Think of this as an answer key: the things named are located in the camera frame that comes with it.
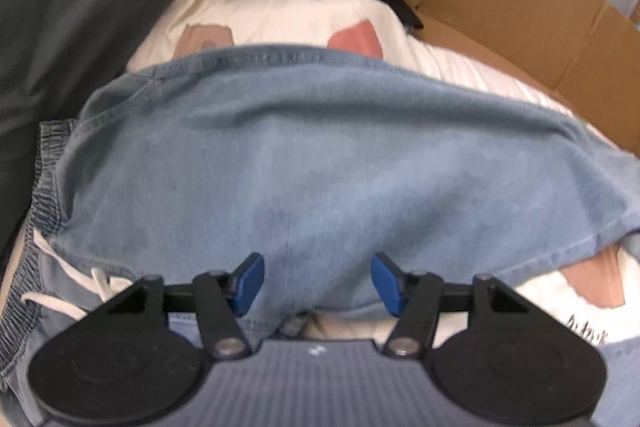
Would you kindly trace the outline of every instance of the red patch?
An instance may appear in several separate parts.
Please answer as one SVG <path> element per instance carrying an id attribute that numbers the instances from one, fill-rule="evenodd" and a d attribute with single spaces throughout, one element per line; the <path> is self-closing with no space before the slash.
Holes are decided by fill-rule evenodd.
<path id="1" fill-rule="evenodd" d="M 351 28 L 334 33 L 326 47 L 367 57 L 383 58 L 382 45 L 370 21 L 362 21 Z"/>

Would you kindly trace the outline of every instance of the denim shorts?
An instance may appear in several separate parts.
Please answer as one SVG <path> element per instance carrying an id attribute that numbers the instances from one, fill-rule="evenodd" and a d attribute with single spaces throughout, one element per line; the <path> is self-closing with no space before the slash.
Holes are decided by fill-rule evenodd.
<path id="1" fill-rule="evenodd" d="M 472 110 L 460 118 L 465 107 Z M 453 142 L 442 124 L 447 118 L 460 122 Z M 524 121 L 521 126 L 535 132 L 504 142 L 504 126 L 488 123 L 500 118 Z M 467 131 L 459 128 L 467 123 Z M 544 134 L 549 129 L 555 130 L 551 140 Z M 433 131 L 428 139 L 426 130 Z M 43 255 L 34 230 L 80 272 L 97 268 L 128 280 L 160 273 L 166 283 L 189 282 L 207 269 L 234 269 L 261 251 L 265 286 L 241 322 L 255 345 L 279 329 L 295 335 L 300 323 L 294 317 L 308 310 L 384 317 L 369 280 L 373 251 L 452 282 L 491 272 L 516 285 L 640 228 L 640 194 L 627 188 L 636 181 L 635 160 L 591 142 L 585 132 L 542 108 L 306 47 L 239 46 L 124 75 L 96 92 L 77 120 L 40 128 L 25 249 L 0 317 L 1 411 L 17 427 L 42 422 L 26 370 L 43 343 L 73 322 L 21 296 L 44 293 L 85 310 L 101 302 Z M 504 208 L 519 180 L 509 172 L 524 169 L 521 189 L 530 190 L 515 200 L 539 196 L 528 182 L 535 169 L 543 171 L 536 147 L 551 148 L 556 158 L 546 179 L 567 182 L 562 140 L 588 150 L 593 162 L 616 166 L 603 183 L 592 174 L 603 169 L 580 163 L 584 154 L 566 162 L 571 176 L 590 173 L 580 179 L 580 204 L 601 201 L 583 220 L 597 230 L 582 227 L 581 206 L 569 211 L 570 200 L 556 201 L 567 216 L 562 226 L 545 216 L 523 218 L 499 234 L 479 228 L 477 221 L 515 212 Z M 454 160 L 458 149 L 462 160 Z M 464 162 L 474 150 L 478 161 L 471 168 Z M 456 183 L 466 192 L 456 199 L 445 174 L 458 160 Z M 500 162 L 504 172 L 481 176 L 482 162 Z M 496 196 L 465 200 L 483 176 L 478 190 L 493 187 Z M 480 205 L 478 216 L 487 217 L 450 218 L 447 205 L 457 205 L 451 216 L 468 211 L 460 201 Z M 536 208 L 531 212 L 538 215 Z M 636 255 L 638 248 L 628 251 Z M 193 317 L 171 317 L 170 325 L 198 342 Z M 609 383 L 595 419 L 601 427 L 638 427 L 640 339 L 604 346 L 602 353 Z"/>

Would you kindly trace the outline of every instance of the blue denim fabric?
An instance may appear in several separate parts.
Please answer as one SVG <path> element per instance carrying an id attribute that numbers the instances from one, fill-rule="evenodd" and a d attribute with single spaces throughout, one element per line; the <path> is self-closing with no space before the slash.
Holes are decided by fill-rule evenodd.
<path id="1" fill-rule="evenodd" d="M 640 162 L 577 121 L 297 46 L 126 74 L 78 121 L 43 124 L 36 169 L 26 253 L 0 318 L 0 407 L 20 427 L 42 419 L 28 363 L 70 323 L 20 295 L 99 303 L 38 253 L 34 227 L 84 273 L 129 279 L 188 282 L 260 251 L 265 285 L 242 321 L 254 344 L 309 309 L 383 317 L 374 251 L 452 282 L 490 272 L 516 285 L 640 229 Z M 626 243 L 638 257 L 638 236 Z M 197 337 L 192 317 L 172 327 Z M 638 427 L 638 342 L 603 354 L 596 418 Z"/>

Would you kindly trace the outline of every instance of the denim hem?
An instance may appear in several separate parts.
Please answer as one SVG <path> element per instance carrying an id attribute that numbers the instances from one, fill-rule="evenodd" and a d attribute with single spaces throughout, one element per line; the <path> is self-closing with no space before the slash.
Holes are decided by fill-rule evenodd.
<path id="1" fill-rule="evenodd" d="M 6 379 L 20 357 L 25 340 L 35 327 L 40 307 L 33 302 L 23 303 L 21 295 L 28 291 L 42 291 L 40 251 L 32 243 L 33 229 L 50 235 L 61 226 L 54 166 L 65 150 L 76 126 L 74 120 L 46 122 L 40 125 L 35 161 L 35 182 L 31 207 L 26 222 L 24 251 L 9 288 L 6 304 L 0 316 L 0 391 L 7 387 Z"/>

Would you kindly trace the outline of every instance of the dark gray fabric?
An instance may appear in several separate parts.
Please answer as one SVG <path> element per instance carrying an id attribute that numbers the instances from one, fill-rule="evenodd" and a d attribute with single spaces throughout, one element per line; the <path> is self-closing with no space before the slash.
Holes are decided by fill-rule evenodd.
<path id="1" fill-rule="evenodd" d="M 75 116 L 171 1 L 0 0 L 0 249 L 29 205 L 38 122 Z"/>

